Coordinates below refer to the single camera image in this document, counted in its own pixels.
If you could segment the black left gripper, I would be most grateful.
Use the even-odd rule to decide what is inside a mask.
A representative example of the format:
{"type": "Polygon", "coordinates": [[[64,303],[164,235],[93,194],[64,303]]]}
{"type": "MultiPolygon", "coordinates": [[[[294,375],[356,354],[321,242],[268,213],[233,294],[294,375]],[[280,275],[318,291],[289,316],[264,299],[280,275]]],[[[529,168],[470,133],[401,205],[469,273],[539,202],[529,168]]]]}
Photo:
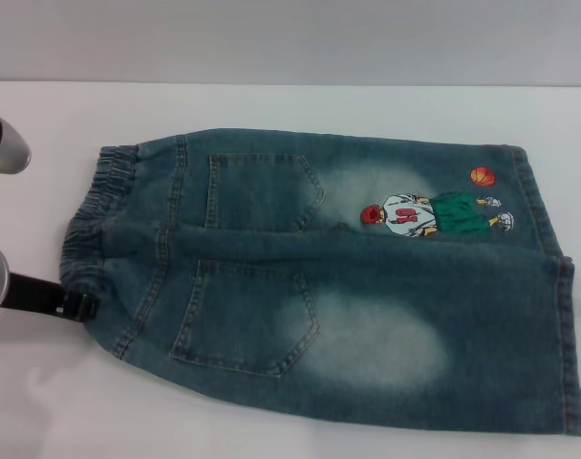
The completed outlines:
{"type": "Polygon", "coordinates": [[[50,281],[10,274],[9,287],[2,308],[38,314],[55,314],[72,321],[88,321],[96,317],[99,300],[92,295],[68,292],[50,281]]]}

